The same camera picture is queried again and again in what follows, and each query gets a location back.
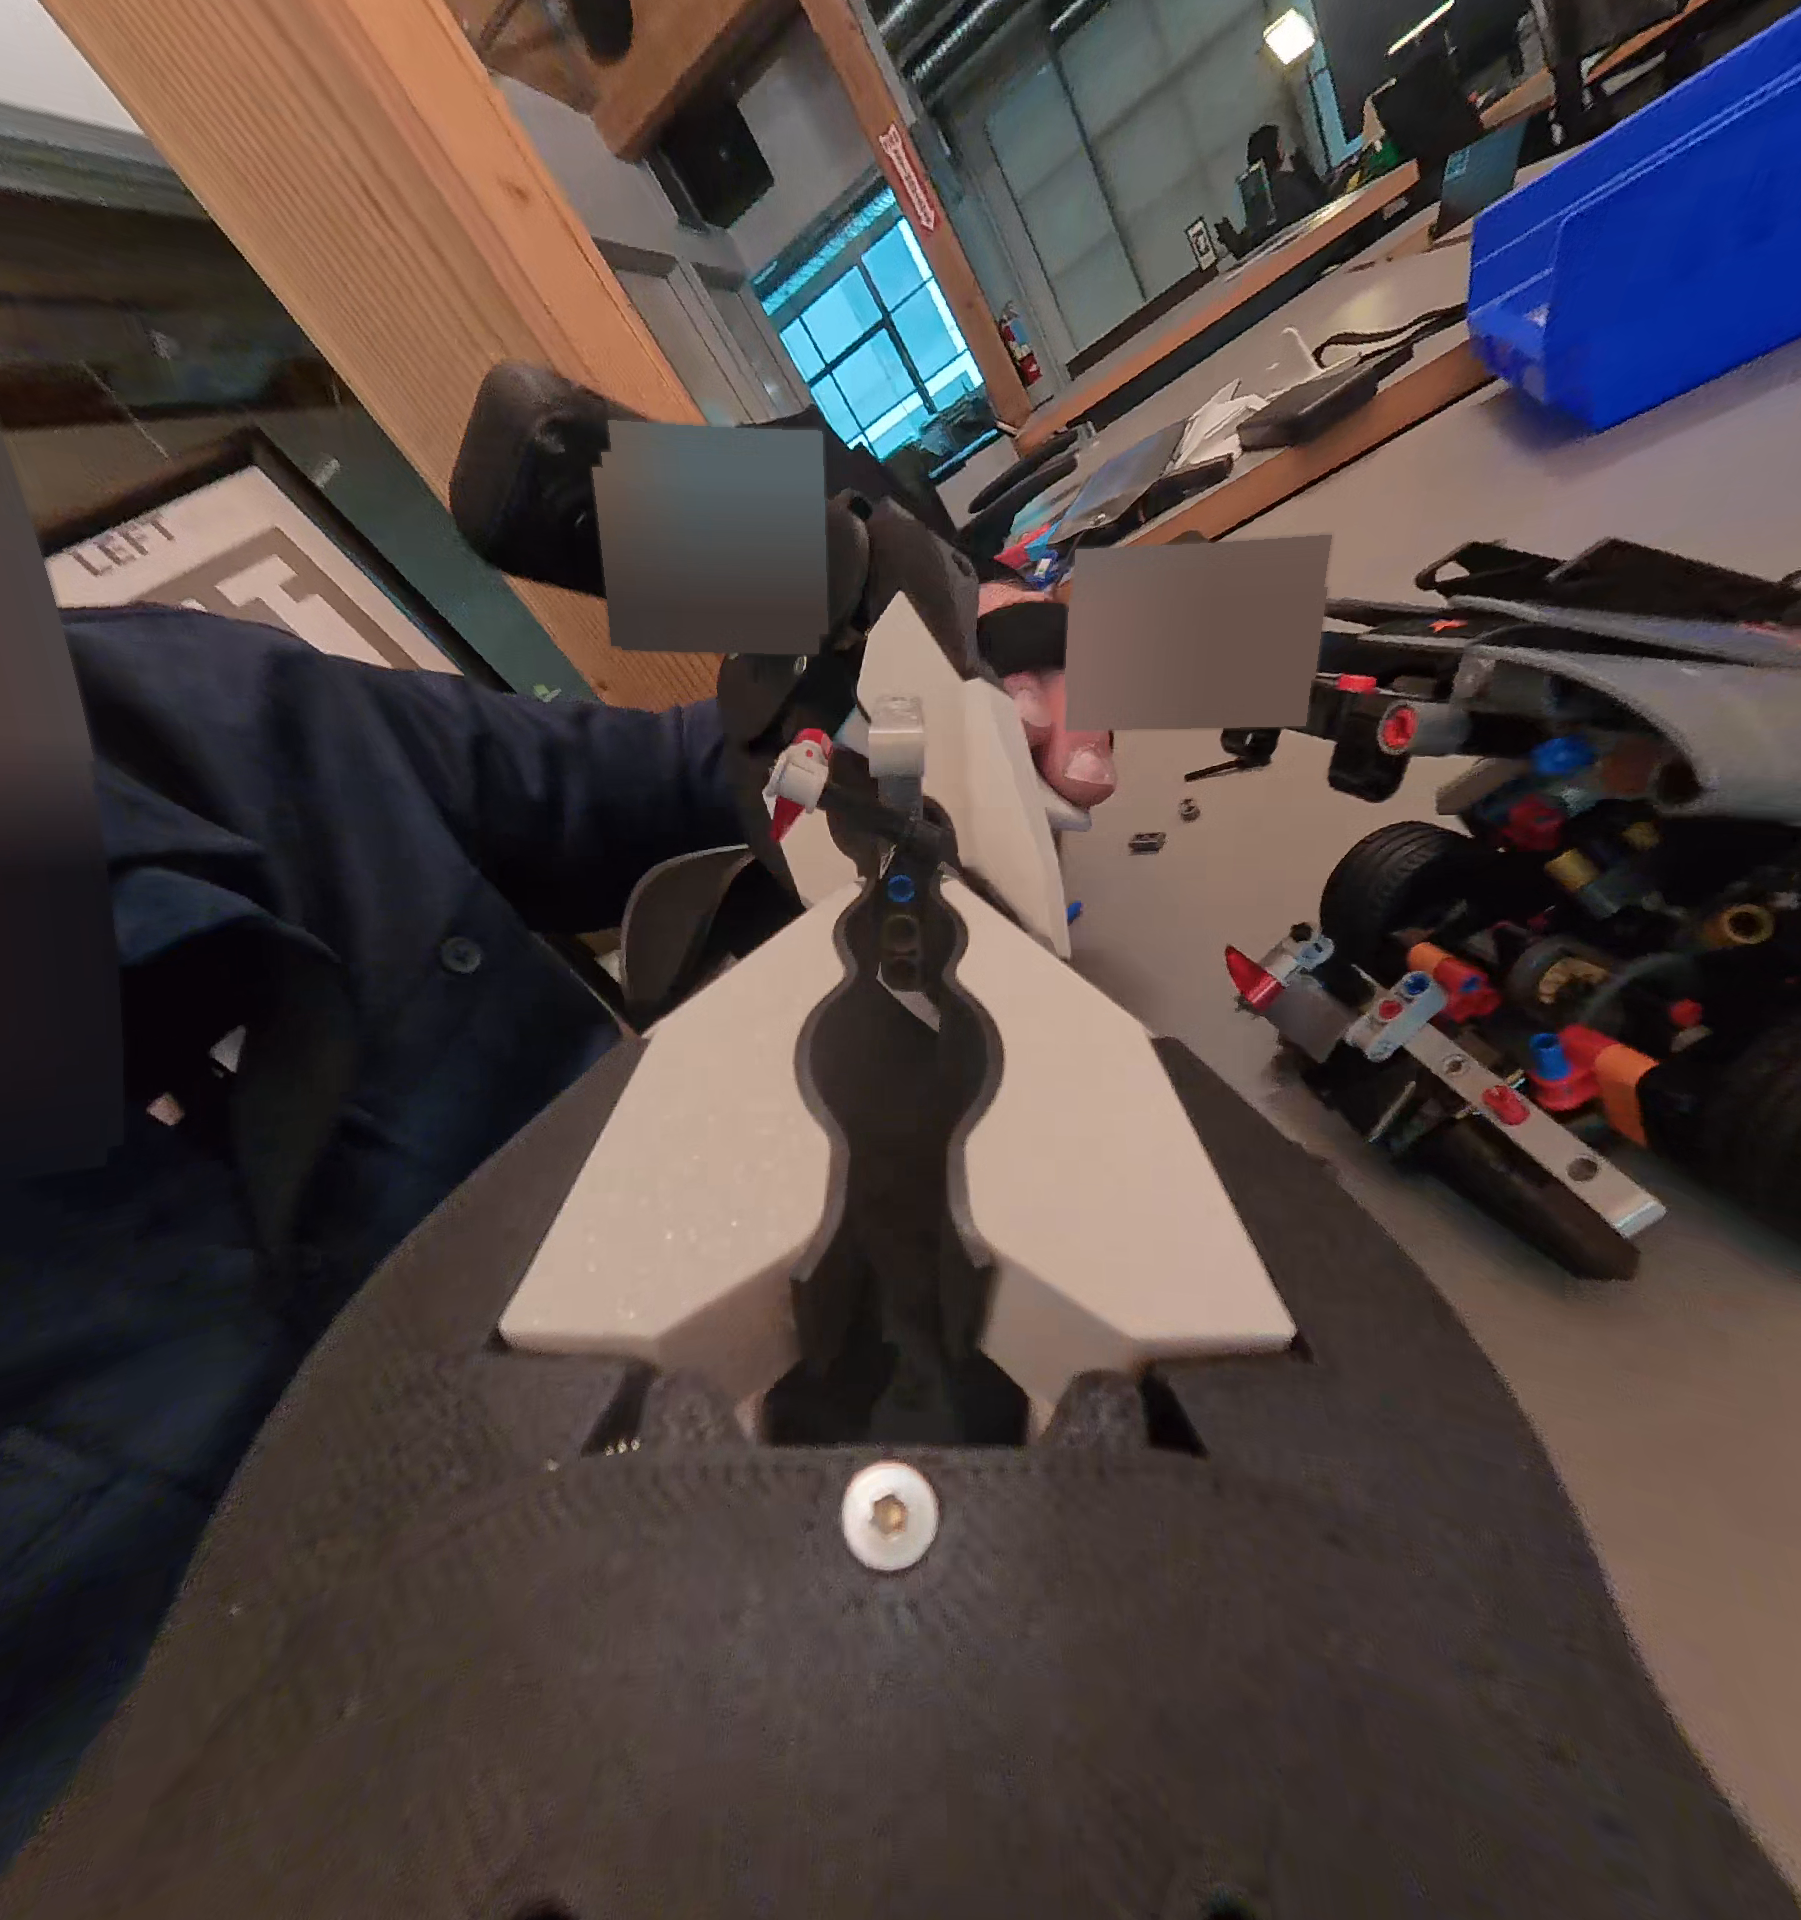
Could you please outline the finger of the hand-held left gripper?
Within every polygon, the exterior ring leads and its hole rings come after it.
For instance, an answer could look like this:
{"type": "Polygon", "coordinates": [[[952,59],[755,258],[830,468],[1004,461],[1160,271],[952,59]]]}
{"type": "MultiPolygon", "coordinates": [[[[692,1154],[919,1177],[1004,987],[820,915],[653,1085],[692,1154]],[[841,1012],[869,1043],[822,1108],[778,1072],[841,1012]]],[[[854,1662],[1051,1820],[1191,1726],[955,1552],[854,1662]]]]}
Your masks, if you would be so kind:
{"type": "MultiPolygon", "coordinates": [[[[865,759],[836,739],[836,780],[851,791],[871,794],[865,759]]],[[[926,818],[945,837],[944,871],[960,876],[973,894],[992,901],[1024,933],[1059,961],[1071,959],[1070,903],[1063,894],[1055,833],[1034,821],[1016,796],[999,790],[1005,774],[998,742],[983,745],[983,766],[974,797],[955,826],[939,804],[924,797],[926,818]]],[[[850,826],[813,814],[797,826],[782,853],[797,899],[813,908],[857,894],[871,876],[872,841],[850,826]]]]}
{"type": "Polygon", "coordinates": [[[983,766],[983,745],[998,742],[1002,791],[1055,833],[1091,827],[1088,813],[1057,800],[1037,775],[1023,719],[988,669],[947,650],[907,594],[895,596],[865,636],[855,681],[855,751],[871,751],[875,774],[898,766],[919,746],[922,794],[955,823],[966,816],[983,766]]]}

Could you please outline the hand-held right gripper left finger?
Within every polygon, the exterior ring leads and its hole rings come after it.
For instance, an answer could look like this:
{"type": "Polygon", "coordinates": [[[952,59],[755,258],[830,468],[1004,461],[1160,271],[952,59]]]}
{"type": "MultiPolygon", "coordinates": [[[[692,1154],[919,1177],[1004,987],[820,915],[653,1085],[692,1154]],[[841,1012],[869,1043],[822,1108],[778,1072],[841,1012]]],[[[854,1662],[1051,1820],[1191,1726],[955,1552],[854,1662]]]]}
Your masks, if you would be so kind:
{"type": "Polygon", "coordinates": [[[542,1356],[693,1373],[728,1404],[799,1356],[792,1285],[839,1223],[801,1039],[848,979],[857,881],[659,1020],[499,1318],[542,1356]]]}

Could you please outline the grey lego lever assembly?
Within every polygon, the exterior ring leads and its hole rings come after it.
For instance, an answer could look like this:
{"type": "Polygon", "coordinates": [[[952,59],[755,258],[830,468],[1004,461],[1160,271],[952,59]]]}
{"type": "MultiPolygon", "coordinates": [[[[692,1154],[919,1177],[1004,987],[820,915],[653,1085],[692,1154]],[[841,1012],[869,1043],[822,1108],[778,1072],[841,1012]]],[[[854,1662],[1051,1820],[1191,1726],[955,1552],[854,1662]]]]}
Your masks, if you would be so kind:
{"type": "Polygon", "coordinates": [[[886,996],[931,1030],[941,1012],[926,976],[922,889],[936,881],[945,837],[926,818],[926,721],[909,694],[880,697],[845,728],[865,759],[871,794],[851,791],[834,775],[834,736],[801,728],[777,755],[764,784],[769,836],[782,848],[813,814],[850,826],[872,841],[869,886],[880,903],[876,976],[886,996]]]}

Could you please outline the black grey lego car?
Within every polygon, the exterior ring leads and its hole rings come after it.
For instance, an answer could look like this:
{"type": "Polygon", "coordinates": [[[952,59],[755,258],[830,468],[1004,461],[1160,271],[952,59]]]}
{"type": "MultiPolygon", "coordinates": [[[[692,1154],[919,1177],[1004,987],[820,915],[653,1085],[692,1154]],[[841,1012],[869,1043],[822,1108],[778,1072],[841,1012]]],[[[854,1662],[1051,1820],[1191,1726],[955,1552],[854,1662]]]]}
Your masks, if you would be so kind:
{"type": "Polygon", "coordinates": [[[1242,1012],[1391,1163],[1578,1281],[1629,1281],[1706,1180],[1801,1247],[1801,569],[1472,540],[1419,603],[1329,599],[1307,717],[1331,790],[1438,823],[1349,848],[1318,916],[1225,947],[1242,1012]]]}

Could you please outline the person's left forearm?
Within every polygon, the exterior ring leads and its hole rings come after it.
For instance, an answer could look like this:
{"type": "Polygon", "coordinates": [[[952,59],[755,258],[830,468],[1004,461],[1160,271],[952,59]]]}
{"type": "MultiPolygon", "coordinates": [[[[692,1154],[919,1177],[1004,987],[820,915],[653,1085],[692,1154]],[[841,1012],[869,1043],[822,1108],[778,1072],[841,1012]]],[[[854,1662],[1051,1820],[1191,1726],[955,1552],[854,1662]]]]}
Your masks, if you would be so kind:
{"type": "Polygon", "coordinates": [[[594,930],[665,860],[744,840],[712,703],[538,703],[217,613],[60,622],[124,968],[285,930],[384,986],[473,896],[594,930]]]}

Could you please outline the person's left hand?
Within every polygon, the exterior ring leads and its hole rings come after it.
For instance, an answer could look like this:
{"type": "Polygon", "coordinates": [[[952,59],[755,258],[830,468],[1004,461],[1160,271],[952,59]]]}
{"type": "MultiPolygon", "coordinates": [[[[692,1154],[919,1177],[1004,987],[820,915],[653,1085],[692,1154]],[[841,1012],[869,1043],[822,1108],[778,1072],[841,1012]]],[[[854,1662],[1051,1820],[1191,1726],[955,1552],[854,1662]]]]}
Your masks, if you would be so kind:
{"type": "Polygon", "coordinates": [[[1004,680],[1040,782],[1085,813],[1117,790],[1115,734],[1076,728],[1063,669],[1016,672],[1004,680]]]}

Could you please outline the dark folders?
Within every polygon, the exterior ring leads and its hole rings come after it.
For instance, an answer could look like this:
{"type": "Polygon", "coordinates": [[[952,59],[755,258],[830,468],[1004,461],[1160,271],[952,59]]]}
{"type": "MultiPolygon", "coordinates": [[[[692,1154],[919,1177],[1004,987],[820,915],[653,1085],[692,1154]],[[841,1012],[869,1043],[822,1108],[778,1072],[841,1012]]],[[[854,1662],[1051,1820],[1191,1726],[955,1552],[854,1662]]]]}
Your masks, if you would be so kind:
{"type": "Polygon", "coordinates": [[[1196,435],[1193,419],[1162,429],[1097,468],[1051,527],[1054,540],[1117,538],[1120,527],[1222,487],[1240,450],[1237,429],[1196,435]]]}

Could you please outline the person's torso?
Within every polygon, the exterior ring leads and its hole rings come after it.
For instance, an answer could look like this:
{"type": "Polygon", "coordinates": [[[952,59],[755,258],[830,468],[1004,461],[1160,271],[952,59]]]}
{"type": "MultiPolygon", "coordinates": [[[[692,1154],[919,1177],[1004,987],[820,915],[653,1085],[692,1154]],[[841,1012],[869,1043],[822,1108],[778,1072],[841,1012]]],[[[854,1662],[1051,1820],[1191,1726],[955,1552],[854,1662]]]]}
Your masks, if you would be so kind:
{"type": "Polygon", "coordinates": [[[0,1868],[316,1336],[606,1048],[548,933],[486,894],[388,983],[285,930],[123,966],[121,1149],[0,1189],[0,1868]]]}

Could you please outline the white papers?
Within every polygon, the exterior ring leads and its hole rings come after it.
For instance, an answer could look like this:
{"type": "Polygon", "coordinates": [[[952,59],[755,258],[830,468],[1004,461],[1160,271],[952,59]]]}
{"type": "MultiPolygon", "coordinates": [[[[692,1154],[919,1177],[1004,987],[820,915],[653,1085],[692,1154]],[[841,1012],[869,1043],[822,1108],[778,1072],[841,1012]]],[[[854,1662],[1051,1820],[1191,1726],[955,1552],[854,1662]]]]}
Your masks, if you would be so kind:
{"type": "Polygon", "coordinates": [[[1291,445],[1292,430],[1281,422],[1275,406],[1279,399],[1284,399],[1279,390],[1267,396],[1246,393],[1237,381],[1228,383],[1185,422],[1171,468],[1208,468],[1237,461],[1248,450],[1291,445]]]}

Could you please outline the red hanging sign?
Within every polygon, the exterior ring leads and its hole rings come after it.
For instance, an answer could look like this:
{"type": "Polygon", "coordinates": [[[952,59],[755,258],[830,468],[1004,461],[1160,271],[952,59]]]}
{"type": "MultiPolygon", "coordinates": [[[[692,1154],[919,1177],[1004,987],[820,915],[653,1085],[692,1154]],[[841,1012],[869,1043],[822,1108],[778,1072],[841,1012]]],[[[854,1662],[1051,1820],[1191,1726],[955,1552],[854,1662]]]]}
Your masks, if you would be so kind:
{"type": "Polygon", "coordinates": [[[895,199],[907,207],[907,220],[921,241],[926,241],[941,227],[941,204],[934,194],[931,175],[922,166],[909,132],[892,121],[875,139],[880,166],[892,186],[895,199]]]}

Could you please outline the black pouch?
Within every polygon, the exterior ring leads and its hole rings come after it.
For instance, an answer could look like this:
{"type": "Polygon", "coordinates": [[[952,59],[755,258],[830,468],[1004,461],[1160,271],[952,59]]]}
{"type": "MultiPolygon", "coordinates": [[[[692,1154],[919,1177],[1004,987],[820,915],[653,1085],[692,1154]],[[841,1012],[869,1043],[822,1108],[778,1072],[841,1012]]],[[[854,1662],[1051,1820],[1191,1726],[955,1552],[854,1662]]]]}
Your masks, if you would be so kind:
{"type": "Polygon", "coordinates": [[[1378,396],[1384,383],[1400,373],[1423,343],[1460,326],[1465,317],[1467,306],[1455,303],[1387,328],[1340,331],[1326,337],[1310,350],[1313,373],[1242,419],[1242,450],[1275,450],[1318,440],[1378,396]]]}

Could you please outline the framed white poster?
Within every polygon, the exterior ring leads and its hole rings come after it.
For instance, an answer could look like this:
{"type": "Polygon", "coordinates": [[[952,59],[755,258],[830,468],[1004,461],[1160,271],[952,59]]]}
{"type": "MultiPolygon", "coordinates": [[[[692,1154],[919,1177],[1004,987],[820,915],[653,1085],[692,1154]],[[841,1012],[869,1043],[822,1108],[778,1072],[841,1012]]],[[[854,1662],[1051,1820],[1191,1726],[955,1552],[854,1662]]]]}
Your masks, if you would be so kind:
{"type": "Polygon", "coordinates": [[[523,666],[496,661],[258,429],[46,518],[37,540],[65,609],[213,613],[336,659],[455,674],[542,704],[592,697],[548,640],[523,666]]]}

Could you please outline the wooden pillar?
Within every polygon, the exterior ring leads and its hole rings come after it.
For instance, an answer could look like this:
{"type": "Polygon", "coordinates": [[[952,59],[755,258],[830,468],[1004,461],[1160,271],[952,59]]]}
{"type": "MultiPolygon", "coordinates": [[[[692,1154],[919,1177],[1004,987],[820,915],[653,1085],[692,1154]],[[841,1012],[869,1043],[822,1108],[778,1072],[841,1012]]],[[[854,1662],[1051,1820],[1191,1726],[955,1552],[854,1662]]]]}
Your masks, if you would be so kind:
{"type": "Polygon", "coordinates": [[[503,359],[701,422],[438,2],[47,2],[438,500],[503,359]]]}

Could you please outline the blue plastic bin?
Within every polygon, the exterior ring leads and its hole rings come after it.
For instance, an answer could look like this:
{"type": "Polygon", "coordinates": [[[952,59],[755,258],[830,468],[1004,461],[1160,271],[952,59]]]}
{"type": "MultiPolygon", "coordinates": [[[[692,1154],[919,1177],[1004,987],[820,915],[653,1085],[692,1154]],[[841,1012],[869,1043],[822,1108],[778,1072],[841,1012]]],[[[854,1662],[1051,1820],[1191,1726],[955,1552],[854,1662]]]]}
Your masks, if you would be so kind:
{"type": "Polygon", "coordinates": [[[1801,7],[1472,229],[1486,368],[1588,430],[1801,337],[1801,7]]]}

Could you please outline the black wall speaker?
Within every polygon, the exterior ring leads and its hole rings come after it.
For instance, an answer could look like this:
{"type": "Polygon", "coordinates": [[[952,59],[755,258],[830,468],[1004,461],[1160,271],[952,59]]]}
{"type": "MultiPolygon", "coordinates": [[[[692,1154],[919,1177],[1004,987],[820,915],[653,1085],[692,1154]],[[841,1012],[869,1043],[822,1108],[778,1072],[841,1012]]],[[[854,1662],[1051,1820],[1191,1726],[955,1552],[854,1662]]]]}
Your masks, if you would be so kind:
{"type": "Polygon", "coordinates": [[[773,190],[773,171],[740,98],[708,88],[674,112],[646,152],[646,169],[681,222],[730,230],[773,190]]]}

